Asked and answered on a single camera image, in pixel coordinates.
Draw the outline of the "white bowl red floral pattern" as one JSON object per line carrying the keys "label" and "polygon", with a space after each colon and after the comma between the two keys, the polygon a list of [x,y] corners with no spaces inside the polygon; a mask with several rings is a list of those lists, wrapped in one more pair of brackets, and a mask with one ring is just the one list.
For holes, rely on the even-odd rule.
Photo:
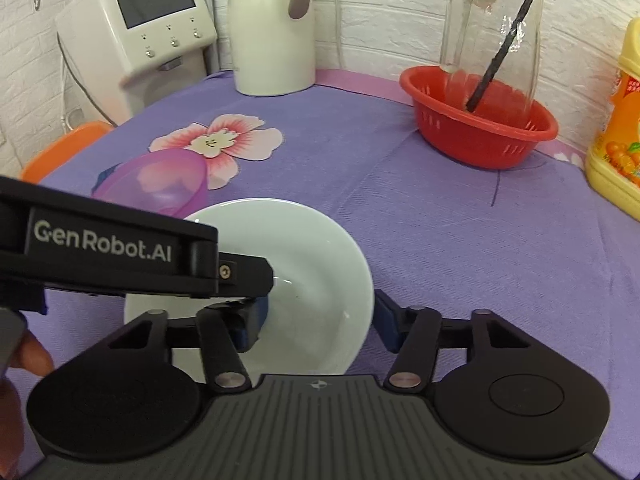
{"label": "white bowl red floral pattern", "polygon": [[266,322],[241,356],[253,382],[263,374],[346,373],[374,305],[367,260],[349,232],[314,208],[275,198],[232,200],[189,218],[217,229],[222,252],[272,267]]}

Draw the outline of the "purple plastic bowl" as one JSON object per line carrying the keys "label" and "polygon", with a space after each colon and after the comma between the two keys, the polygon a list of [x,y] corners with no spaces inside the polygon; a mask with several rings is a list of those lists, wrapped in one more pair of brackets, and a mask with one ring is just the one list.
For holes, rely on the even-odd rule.
{"label": "purple plastic bowl", "polygon": [[204,158],[182,148],[146,153],[99,175],[91,196],[120,206],[186,218],[207,204]]}

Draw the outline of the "purple floral tablecloth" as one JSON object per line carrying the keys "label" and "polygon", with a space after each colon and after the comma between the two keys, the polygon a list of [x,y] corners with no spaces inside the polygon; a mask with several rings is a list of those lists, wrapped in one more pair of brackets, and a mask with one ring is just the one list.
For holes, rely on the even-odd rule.
{"label": "purple floral tablecloth", "polygon": [[404,306],[448,318],[493,310],[596,376],[611,416],[597,453],[639,470],[639,226],[582,170],[539,153],[497,174],[434,151],[410,106],[326,87],[280,98],[236,92],[229,75],[158,102],[47,177],[87,195],[103,170],[158,136],[224,115],[282,132],[270,159],[242,162],[212,203],[272,197],[345,228],[373,281]]}

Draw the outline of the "red plastic basket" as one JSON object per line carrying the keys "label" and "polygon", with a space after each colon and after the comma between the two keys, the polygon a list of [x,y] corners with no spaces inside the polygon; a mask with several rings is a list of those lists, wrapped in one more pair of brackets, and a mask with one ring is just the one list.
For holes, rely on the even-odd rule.
{"label": "red plastic basket", "polygon": [[541,142],[552,141],[558,122],[539,102],[521,128],[509,126],[506,102],[482,104],[477,115],[445,102],[448,74],[436,65],[404,70],[399,83],[413,102],[416,124],[437,151],[469,166],[503,170],[518,166]]}

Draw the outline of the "white water dispenser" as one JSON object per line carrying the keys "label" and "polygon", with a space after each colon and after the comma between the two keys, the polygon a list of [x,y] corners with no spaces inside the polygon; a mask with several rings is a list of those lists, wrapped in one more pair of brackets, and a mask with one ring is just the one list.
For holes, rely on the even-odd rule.
{"label": "white water dispenser", "polygon": [[207,74],[206,0],[70,0],[55,19],[80,122],[119,126]]}

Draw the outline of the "yellow detergent bottle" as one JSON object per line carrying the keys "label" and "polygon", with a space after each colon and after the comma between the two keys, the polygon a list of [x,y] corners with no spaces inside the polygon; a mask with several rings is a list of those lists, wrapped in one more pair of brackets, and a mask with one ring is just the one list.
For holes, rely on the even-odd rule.
{"label": "yellow detergent bottle", "polygon": [[586,157],[590,186],[639,220],[639,19],[626,28],[608,114]]}

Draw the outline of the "white thermos jug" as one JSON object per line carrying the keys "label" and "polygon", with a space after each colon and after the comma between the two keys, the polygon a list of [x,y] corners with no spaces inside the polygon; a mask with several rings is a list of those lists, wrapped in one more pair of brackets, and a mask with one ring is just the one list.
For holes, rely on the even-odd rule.
{"label": "white thermos jug", "polygon": [[316,81],[312,0],[228,0],[235,88],[284,96]]}

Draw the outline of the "black stirring stick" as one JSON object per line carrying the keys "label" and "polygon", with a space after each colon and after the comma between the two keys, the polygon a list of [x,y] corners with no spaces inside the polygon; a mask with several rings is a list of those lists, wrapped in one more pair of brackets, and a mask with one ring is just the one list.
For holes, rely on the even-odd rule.
{"label": "black stirring stick", "polygon": [[533,102],[540,59],[544,0],[473,0],[469,72],[478,76],[465,108],[511,101],[523,116]]}

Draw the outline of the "glass pitcher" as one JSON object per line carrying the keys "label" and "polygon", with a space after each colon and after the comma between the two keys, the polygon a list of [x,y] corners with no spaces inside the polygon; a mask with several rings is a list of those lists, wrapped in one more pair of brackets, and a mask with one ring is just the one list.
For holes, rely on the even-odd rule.
{"label": "glass pitcher", "polygon": [[544,0],[447,0],[445,102],[522,128],[538,81]]}

